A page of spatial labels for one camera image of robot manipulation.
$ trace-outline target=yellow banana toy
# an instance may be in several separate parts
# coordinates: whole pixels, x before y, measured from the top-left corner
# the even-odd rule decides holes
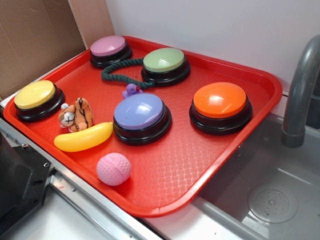
[[[112,132],[113,123],[102,122],[82,131],[58,135],[54,139],[54,145],[65,152],[78,152],[102,144]]]

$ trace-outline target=drain cover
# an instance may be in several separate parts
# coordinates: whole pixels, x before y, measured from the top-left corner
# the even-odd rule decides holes
[[[288,221],[298,209],[294,194],[278,184],[256,186],[248,196],[248,204],[257,218],[272,224]]]

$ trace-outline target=sink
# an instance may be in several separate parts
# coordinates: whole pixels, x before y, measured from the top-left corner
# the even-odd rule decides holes
[[[282,123],[270,113],[193,203],[224,215],[243,229],[244,239],[320,236],[320,133],[306,127],[304,145],[288,148],[281,144]]]

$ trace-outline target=white wall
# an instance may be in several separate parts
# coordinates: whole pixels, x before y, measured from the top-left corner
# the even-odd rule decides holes
[[[106,0],[116,35],[267,71],[289,91],[319,0]]]

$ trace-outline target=rope toy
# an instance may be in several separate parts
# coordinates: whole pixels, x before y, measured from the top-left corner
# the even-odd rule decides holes
[[[155,87],[154,82],[142,82],[142,81],[134,80],[126,75],[111,74],[113,71],[115,71],[117,69],[121,69],[124,67],[130,67],[130,66],[142,65],[143,60],[144,60],[143,58],[139,58],[139,59],[127,59],[127,60],[115,62],[115,63],[107,66],[105,69],[103,69],[103,71],[101,73],[101,78],[105,81],[118,81],[118,82],[123,82],[126,84],[135,84],[135,85],[139,86],[141,89]]]

